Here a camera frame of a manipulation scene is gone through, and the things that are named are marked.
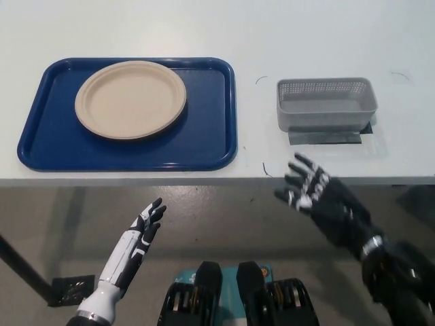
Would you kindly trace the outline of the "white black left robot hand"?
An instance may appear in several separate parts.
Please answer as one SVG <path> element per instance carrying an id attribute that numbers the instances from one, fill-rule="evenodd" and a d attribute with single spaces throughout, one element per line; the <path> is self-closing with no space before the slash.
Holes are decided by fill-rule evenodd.
<path id="1" fill-rule="evenodd" d="M 99 277 L 99 284 L 107 283 L 126 293 L 141 266 L 160 227 L 167 207 L 158 198 L 149 204 L 123 233 Z"/>

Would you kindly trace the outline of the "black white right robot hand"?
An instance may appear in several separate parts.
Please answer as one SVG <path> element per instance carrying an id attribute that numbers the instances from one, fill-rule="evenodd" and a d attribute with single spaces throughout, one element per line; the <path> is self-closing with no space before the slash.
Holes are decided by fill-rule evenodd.
<path id="1" fill-rule="evenodd" d="M 358 261 L 385 244 L 385 234 L 375 226 L 368 209 L 337 177 L 302 153 L 299 165 L 289 162 L 294 176 L 285 175 L 285 187 L 275 196 L 290 208 L 310 217 L 334 246 L 347 249 Z"/>

